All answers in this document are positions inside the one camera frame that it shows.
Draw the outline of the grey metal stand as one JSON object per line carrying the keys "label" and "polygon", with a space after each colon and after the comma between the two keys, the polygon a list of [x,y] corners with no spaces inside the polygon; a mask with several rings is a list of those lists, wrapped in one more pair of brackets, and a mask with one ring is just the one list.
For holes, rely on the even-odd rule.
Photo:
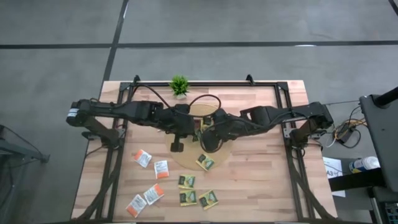
{"label": "grey metal stand", "polygon": [[6,224],[16,203],[27,166],[47,163],[50,156],[28,140],[0,124],[0,224]]}

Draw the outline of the black power supply box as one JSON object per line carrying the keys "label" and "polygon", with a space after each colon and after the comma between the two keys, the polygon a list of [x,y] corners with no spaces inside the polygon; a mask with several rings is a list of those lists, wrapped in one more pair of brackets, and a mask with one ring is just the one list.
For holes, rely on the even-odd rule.
{"label": "black power supply box", "polygon": [[339,143],[347,143],[356,128],[346,123],[336,132],[336,140]]}

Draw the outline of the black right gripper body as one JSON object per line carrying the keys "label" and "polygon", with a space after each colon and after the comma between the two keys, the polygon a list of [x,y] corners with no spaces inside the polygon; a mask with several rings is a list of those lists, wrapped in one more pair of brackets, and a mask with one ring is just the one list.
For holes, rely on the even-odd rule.
{"label": "black right gripper body", "polygon": [[235,115],[228,114],[224,109],[217,109],[213,114],[215,123],[213,132],[222,140],[235,140],[248,135],[247,122]]}

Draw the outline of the brown wooden tea box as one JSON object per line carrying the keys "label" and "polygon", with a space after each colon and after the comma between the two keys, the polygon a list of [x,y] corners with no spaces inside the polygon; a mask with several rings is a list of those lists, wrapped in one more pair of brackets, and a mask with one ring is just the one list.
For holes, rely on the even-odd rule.
{"label": "brown wooden tea box", "polygon": [[212,126],[214,124],[214,121],[211,116],[206,116],[200,119],[200,135],[204,133],[204,131]]}

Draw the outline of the white plastic bottle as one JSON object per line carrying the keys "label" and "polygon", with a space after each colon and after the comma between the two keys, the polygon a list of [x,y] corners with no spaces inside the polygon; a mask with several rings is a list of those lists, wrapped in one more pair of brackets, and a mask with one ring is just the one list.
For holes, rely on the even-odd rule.
{"label": "white plastic bottle", "polygon": [[378,168],[380,168],[380,164],[378,158],[375,156],[357,159],[349,164],[349,169],[353,174]]}

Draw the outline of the small green potted plant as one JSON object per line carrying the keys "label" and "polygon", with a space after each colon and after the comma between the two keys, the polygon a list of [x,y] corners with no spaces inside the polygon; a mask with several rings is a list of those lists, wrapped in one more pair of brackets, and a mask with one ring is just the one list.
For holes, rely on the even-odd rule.
{"label": "small green potted plant", "polygon": [[169,87],[175,96],[186,95],[189,87],[188,79],[183,75],[175,75],[169,83]]}

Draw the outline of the white orange tea bag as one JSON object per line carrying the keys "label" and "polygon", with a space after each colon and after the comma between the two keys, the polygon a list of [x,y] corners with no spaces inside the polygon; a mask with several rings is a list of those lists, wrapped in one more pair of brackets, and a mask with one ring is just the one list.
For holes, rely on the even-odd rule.
{"label": "white orange tea bag", "polygon": [[134,218],[137,218],[146,205],[147,202],[139,194],[137,194],[126,207],[126,211]]}
{"label": "white orange tea bag", "polygon": [[162,179],[169,176],[169,168],[167,161],[158,161],[154,163],[155,178]]}
{"label": "white orange tea bag", "polygon": [[134,161],[137,162],[143,168],[146,168],[149,165],[149,162],[151,159],[152,159],[152,156],[142,149],[140,149],[134,155]]}
{"label": "white orange tea bag", "polygon": [[163,196],[164,190],[160,187],[159,184],[153,185],[150,189],[144,192],[144,198],[149,205],[152,205]]}

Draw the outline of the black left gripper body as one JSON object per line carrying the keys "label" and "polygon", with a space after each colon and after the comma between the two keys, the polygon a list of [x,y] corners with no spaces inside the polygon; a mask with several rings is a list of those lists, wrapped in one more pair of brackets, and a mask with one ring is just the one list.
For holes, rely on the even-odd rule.
{"label": "black left gripper body", "polygon": [[195,122],[189,115],[188,104],[176,104],[173,107],[164,109],[163,125],[167,134],[178,134],[188,136],[195,129]]}

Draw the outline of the dark grey equipment cart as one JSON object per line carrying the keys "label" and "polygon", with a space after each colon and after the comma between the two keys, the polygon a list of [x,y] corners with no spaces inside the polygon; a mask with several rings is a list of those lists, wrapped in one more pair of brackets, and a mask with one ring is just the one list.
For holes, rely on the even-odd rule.
{"label": "dark grey equipment cart", "polygon": [[380,167],[329,180],[333,191],[367,187],[380,224],[398,224],[398,86],[359,99]]}

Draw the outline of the white paper sheet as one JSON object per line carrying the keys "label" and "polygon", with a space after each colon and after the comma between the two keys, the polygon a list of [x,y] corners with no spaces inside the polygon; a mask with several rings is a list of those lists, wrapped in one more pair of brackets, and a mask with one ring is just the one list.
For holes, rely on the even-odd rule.
{"label": "white paper sheet", "polygon": [[343,176],[343,169],[339,159],[323,157],[323,163],[326,169],[328,179]]}

